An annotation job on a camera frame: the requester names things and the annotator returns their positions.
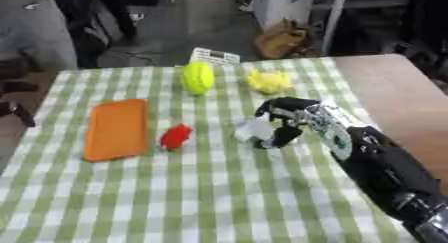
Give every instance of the brown bag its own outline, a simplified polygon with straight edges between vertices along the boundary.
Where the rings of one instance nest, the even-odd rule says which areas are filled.
[[[255,39],[258,52],[269,59],[280,59],[299,47],[307,38],[307,30],[295,23],[283,20],[272,26]]]

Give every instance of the yellow object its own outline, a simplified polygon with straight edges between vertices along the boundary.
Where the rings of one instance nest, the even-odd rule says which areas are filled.
[[[246,80],[253,89],[265,94],[274,94],[292,87],[291,79],[282,72],[260,73],[253,70],[246,76]]]
[[[146,101],[108,102],[92,109],[84,159],[107,161],[138,155],[147,148]]]
[[[182,85],[193,95],[204,94],[215,82],[213,69],[204,62],[191,62],[182,69]]]

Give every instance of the chair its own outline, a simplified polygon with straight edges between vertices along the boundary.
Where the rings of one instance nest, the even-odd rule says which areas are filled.
[[[37,85],[15,80],[26,74],[26,65],[23,60],[0,61],[0,118],[14,114],[22,120],[25,126],[34,127],[36,123],[33,117],[21,104],[2,98],[3,95],[12,92],[36,92]]]

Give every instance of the yellow toy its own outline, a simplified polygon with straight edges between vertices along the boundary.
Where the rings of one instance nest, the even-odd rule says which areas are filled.
[[[246,76],[246,81],[253,89],[265,94],[274,94],[292,87],[289,76],[278,71],[260,73],[253,70]]]
[[[191,62],[182,69],[182,85],[193,95],[209,91],[214,84],[213,69],[204,62]]]

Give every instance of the shoe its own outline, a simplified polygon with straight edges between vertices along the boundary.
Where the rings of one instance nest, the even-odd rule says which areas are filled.
[[[253,12],[254,11],[254,0],[236,0],[238,4],[238,9],[243,12]]]

